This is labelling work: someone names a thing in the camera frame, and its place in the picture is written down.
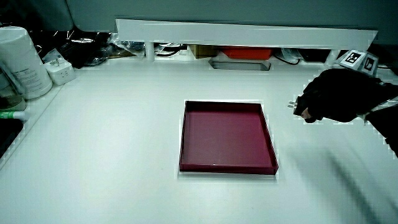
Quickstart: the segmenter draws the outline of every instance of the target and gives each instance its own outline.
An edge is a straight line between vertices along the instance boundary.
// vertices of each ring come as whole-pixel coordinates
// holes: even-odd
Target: white plug
[[[44,64],[51,79],[57,85],[63,85],[76,78],[72,64],[63,58],[58,58]]]

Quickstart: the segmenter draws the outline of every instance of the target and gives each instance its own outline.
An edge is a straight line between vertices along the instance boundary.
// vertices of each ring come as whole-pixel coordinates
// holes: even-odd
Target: white tabletop
[[[360,119],[293,116],[287,103],[323,67],[271,64],[120,58],[77,70],[0,170],[0,222],[398,223],[398,160],[383,138]],[[185,100],[264,102],[277,175],[180,173]]]

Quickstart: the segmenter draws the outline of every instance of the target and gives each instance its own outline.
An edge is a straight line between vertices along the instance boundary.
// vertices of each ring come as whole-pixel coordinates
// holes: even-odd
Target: shallow tray
[[[180,171],[275,175],[277,170],[259,103],[186,101]]]

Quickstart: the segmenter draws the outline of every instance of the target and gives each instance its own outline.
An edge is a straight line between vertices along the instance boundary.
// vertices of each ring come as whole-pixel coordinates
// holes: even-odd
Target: white bottle
[[[21,27],[0,28],[0,62],[18,82],[25,99],[32,99],[50,91],[52,81],[33,45],[29,34]]]

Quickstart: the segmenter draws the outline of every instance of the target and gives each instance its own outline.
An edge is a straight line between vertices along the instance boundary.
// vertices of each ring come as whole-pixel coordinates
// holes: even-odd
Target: label
[[[43,83],[36,70],[27,68],[19,72],[13,72],[12,75],[25,87],[27,92],[33,92],[43,88]]]
[[[364,52],[360,52],[358,50],[350,50],[339,64],[344,67],[357,70],[359,66],[362,64],[362,61],[364,60],[365,56],[366,53]]]
[[[1,119],[11,119],[11,118],[14,118],[14,112],[13,112],[13,111],[11,111],[11,112],[1,112],[1,113],[0,113],[0,118],[1,118]]]

